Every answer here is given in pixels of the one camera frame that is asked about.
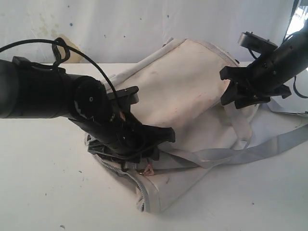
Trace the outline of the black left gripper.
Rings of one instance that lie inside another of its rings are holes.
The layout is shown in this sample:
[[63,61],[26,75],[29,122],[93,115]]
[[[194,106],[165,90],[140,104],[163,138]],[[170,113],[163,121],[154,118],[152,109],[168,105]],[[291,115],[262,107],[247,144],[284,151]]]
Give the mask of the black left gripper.
[[132,113],[121,114],[113,106],[85,112],[74,106],[72,122],[93,138],[88,144],[89,153],[118,163],[139,163],[147,157],[158,160],[158,145],[175,142],[173,128],[144,125]]

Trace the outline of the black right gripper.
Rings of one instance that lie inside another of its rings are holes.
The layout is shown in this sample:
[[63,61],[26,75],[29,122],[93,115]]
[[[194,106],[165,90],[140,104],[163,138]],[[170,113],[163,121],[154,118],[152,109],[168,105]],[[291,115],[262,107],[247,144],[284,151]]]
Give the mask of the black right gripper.
[[290,88],[279,79],[269,55],[262,55],[247,67],[225,66],[220,70],[220,79],[230,83],[220,98],[223,106],[235,102],[236,109],[268,103],[270,97],[291,95]]

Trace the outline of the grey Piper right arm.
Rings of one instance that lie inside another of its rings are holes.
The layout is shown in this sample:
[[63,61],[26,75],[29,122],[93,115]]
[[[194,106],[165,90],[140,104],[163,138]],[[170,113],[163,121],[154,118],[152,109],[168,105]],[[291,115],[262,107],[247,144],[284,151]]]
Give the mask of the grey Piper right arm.
[[268,103],[274,96],[289,97],[291,91],[285,82],[308,66],[308,31],[295,32],[281,46],[251,32],[243,32],[238,43],[260,56],[246,67],[221,69],[220,78],[230,82],[220,98],[221,104],[234,103],[236,109],[242,109]]

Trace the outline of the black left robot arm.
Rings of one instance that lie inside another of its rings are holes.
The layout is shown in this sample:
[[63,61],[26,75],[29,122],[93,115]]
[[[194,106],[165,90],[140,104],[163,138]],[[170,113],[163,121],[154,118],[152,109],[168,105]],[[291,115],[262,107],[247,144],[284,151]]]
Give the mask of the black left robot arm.
[[91,154],[120,164],[158,160],[158,145],[175,141],[172,128],[144,125],[131,113],[138,90],[108,93],[93,77],[23,57],[0,63],[1,118],[65,117],[90,135]]

